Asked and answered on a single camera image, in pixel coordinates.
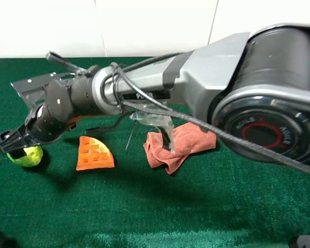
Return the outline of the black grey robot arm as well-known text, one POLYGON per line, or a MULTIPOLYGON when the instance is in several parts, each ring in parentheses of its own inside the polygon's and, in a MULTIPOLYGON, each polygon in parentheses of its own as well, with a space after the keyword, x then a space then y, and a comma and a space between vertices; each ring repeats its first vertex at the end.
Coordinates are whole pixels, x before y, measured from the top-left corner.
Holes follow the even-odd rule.
POLYGON ((207 46, 121 68, 87 69, 49 52, 67 73, 12 84, 24 123, 0 134, 3 153, 52 143, 85 116, 128 114, 128 103, 185 104, 237 138, 310 163, 310 24, 237 33, 207 46))

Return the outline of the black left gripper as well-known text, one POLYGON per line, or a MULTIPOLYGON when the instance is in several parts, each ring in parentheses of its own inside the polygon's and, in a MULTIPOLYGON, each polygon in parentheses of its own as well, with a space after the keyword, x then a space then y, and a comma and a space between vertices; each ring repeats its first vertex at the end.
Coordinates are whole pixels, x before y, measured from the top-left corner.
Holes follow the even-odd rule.
POLYGON ((15 130, 1 134, 1 152, 8 152, 12 159, 25 156, 23 148, 41 146, 53 143, 61 136, 61 122, 34 121, 28 125, 21 125, 15 130))

